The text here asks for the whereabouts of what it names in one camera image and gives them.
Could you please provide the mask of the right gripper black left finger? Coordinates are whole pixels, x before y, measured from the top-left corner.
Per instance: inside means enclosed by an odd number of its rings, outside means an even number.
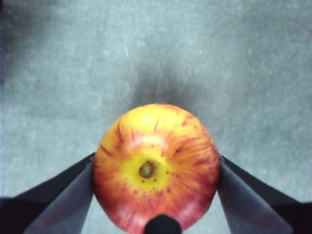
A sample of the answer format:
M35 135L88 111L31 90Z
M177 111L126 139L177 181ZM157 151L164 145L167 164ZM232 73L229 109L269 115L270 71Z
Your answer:
M0 199L2 234L79 234L94 195L94 154L15 197Z

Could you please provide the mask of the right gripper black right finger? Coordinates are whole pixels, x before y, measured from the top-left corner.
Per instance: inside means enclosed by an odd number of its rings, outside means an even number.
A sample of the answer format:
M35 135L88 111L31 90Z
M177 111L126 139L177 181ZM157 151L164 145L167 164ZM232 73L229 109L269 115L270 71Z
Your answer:
M220 156L218 196L233 234L310 234L312 204L299 202Z

